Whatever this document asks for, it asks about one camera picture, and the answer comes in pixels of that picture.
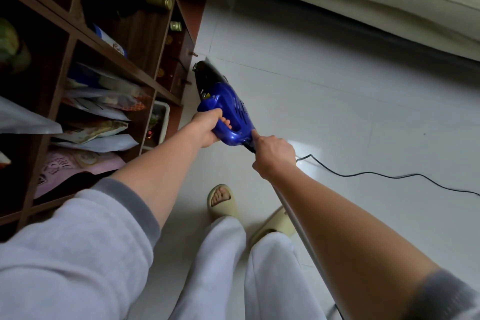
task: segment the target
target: white pants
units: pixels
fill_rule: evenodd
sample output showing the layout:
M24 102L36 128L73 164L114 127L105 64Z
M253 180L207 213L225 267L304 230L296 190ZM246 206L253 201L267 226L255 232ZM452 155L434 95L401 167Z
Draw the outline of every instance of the white pants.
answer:
M232 216L208 229L169 320L225 320L233 271L246 234ZM325 320L285 234L263 237L250 252L245 274L246 320Z

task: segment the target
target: light gray sweatshirt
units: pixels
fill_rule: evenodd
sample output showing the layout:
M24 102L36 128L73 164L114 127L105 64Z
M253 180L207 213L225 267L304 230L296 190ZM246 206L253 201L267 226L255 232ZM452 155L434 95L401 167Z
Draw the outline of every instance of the light gray sweatshirt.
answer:
M0 244L0 319L125 318L159 237L159 224L134 191L100 180L51 219ZM479 296L441 270L418 288L403 319L480 320Z

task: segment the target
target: slide sandal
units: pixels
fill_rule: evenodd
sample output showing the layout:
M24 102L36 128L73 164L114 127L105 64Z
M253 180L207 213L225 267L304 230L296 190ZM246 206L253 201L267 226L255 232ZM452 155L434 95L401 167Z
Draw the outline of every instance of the slide sandal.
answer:
M253 247L260 239L271 232L281 232L287 237L295 234L296 230L285 209L280 207L264 226L256 232L250 240L250 246Z
M225 188L230 194L230 200L225 200L216 204L215 206L212 206L212 197L218 188ZM207 197L207 207L213 219L218 219L222 216L227 216L227 215L233 216L238 220L240 219L239 211L237 209L237 203L235 202L235 197L233 196L233 193L230 187L228 187L226 184L223 184L223 183L218 184L210 191Z

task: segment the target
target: hand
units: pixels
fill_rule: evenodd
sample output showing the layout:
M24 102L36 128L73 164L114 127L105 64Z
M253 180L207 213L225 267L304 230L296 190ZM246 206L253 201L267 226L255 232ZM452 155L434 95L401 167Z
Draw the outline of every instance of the hand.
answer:
M297 165L295 149L282 138L261 136L254 129L251 136L257 153L252 167L265 180L271 180L285 165Z
M215 128L219 119L225 123L227 127L232 129L230 125L230 120L225 119L223 116L222 109L213 109L209 111L201 111L196 113L191 119L190 125L196 127L198 134L200 135L201 147L209 147L215 142L218 142L219 139L212 132L212 129Z

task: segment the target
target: gray sleeve cuff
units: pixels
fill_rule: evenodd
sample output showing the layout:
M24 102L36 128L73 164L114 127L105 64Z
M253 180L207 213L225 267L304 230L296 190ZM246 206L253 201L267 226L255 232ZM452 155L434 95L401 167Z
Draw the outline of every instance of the gray sleeve cuff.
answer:
M124 183L110 177L102 178L92 190L103 192L122 204L135 218L145 232L148 240L155 246L160 238L160 225L147 204L134 190Z
M465 282L441 269L417 289L402 320L450 320L475 309L478 296Z

